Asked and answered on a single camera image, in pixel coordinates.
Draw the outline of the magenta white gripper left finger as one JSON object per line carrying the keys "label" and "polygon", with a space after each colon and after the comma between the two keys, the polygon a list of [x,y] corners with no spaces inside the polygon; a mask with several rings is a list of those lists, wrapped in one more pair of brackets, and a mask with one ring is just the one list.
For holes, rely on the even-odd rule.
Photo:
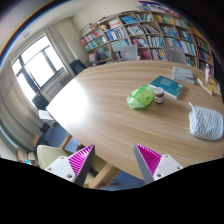
{"label": "magenta white gripper left finger", "polygon": [[46,171],[78,186],[83,186],[94,156],[95,145],[92,144],[68,157],[59,156],[46,168]]}

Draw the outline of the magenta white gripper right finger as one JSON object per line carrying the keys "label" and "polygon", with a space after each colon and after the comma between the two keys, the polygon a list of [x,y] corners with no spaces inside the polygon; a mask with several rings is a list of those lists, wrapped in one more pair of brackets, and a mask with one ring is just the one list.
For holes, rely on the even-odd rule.
{"label": "magenta white gripper right finger", "polygon": [[182,169],[170,155],[160,155],[140,144],[134,145],[134,155],[145,184],[150,184]]}

